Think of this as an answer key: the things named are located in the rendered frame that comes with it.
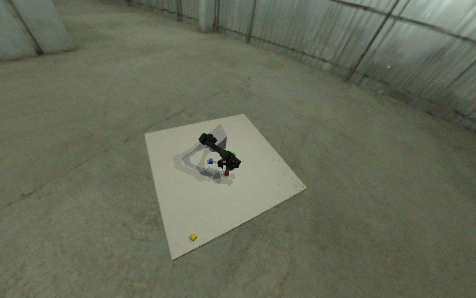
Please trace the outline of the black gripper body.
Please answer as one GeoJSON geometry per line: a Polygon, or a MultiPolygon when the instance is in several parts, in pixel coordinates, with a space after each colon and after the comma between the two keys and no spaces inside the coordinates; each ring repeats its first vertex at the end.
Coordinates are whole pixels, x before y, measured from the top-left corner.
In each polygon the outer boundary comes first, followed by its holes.
{"type": "MultiPolygon", "coordinates": [[[[223,160],[218,160],[218,167],[222,167],[222,165],[225,165],[226,163],[227,162],[223,163],[223,160]]],[[[234,165],[234,164],[232,163],[232,165],[234,165]]],[[[239,166],[237,166],[237,167],[235,166],[235,168],[239,168],[239,166]]]]}

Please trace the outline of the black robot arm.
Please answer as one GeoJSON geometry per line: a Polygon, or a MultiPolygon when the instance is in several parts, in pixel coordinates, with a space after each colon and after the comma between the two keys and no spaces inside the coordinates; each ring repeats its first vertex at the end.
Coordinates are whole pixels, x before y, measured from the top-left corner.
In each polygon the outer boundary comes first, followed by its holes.
{"type": "Polygon", "coordinates": [[[234,157],[235,155],[233,155],[232,152],[222,150],[217,145],[215,145],[215,142],[217,141],[217,139],[213,138],[213,137],[214,136],[212,134],[202,133],[202,135],[200,136],[200,138],[198,140],[201,144],[209,146],[210,148],[212,148],[213,150],[215,150],[217,153],[220,154],[220,157],[222,157],[222,159],[227,162],[225,164],[226,171],[234,170],[234,166],[232,165],[232,163],[237,167],[237,166],[239,166],[241,161],[239,159],[237,159],[236,157],[234,157]]]}

